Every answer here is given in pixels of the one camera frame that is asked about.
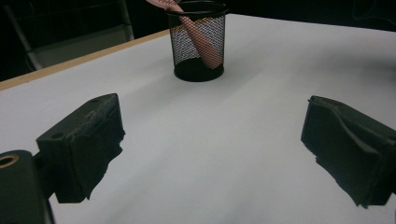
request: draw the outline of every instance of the wooden table edge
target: wooden table edge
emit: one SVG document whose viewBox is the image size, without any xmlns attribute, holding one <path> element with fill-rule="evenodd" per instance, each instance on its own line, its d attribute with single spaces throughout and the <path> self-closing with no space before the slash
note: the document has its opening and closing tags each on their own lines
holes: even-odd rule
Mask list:
<svg viewBox="0 0 396 224">
<path fill-rule="evenodd" d="M 147 35 L 147 36 L 135 39 L 135 40 L 131 40 L 126 43 L 123 43 L 123 44 L 120 44 L 120 45 L 117 45 L 117 46 L 114 46 L 114 47 L 111 47 L 108 49 L 99 50 L 99 51 L 96 51 L 95 53 L 87 54 L 82 57 L 79 57 L 79 58 L 76 58 L 76 59 L 73 59 L 73 60 L 70 60 L 70 61 L 67 61 L 64 63 L 58 63 L 53 66 L 34 71 L 32 73 L 28 73 L 25 75 L 21 75 L 18 77 L 14 77 L 14 78 L 2 81 L 2 82 L 0 82 L 0 91 L 6 90 L 6 89 L 9 89 L 9 88 L 12 88 L 12 87 L 21 85 L 23 83 L 27 83 L 27 82 L 36 80 L 36 79 L 39 79 L 41 77 L 49 76 L 51 74 L 63 71 L 65 69 L 77 66 L 79 64 L 89 62 L 91 60 L 106 56 L 106 55 L 114 53 L 116 51 L 119 51 L 122 49 L 127 49 L 129 47 L 132 47 L 132 46 L 135 46 L 135 45 L 138 45 L 138 44 L 141 44 L 141 43 L 144 43 L 144 42 L 147 42 L 152 39 L 155 39 L 155 38 L 158 38 L 158 37 L 161 37 L 164 35 L 168 35 L 168 34 L 169 34 L 169 30 L 160 31 L 155 34 Z"/>
</svg>

